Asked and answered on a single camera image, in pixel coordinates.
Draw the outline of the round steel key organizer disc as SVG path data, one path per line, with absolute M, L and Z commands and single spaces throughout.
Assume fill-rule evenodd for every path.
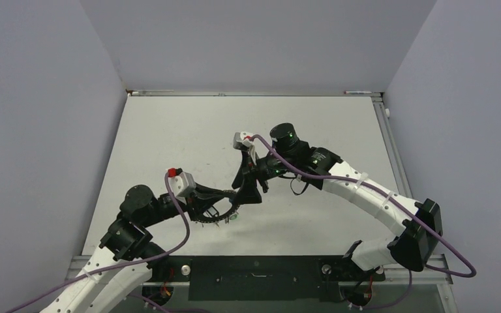
M 199 205 L 196 220 L 202 224 L 218 224 L 221 221 L 228 222 L 239 210 L 239 205 L 234 199 L 235 194 L 225 194 L 203 200 Z M 218 203 L 222 202 L 227 203 L 227 210 L 221 211 L 217 208 Z

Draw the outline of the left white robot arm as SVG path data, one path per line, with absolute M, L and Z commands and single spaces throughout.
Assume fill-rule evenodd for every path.
M 233 190 L 202 185 L 181 198 L 168 193 L 156 197 L 146 185 L 132 187 L 89 261 L 43 311 L 110 312 L 143 282 L 167 275 L 168 253 L 152 242 L 148 227 L 176 216 L 187 221 L 218 222 L 233 215 L 238 207 L 233 205 L 222 215 L 208 213 L 208 209 L 234 198 Z

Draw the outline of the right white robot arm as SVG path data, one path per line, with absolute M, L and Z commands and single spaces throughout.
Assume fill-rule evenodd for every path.
M 269 152 L 259 157 L 254 145 L 258 135 L 235 133 L 233 147 L 241 151 L 241 165 L 232 183 L 234 205 L 261 203 L 270 179 L 294 173 L 306 185 L 349 201 L 391 232 L 387 239 L 356 241 L 349 248 L 342 262 L 347 277 L 359 279 L 367 271 L 389 264 L 415 272 L 426 268 L 442 236 L 436 202 L 407 198 L 376 183 L 332 151 L 300 140 L 291 123 L 275 126 L 269 135 Z

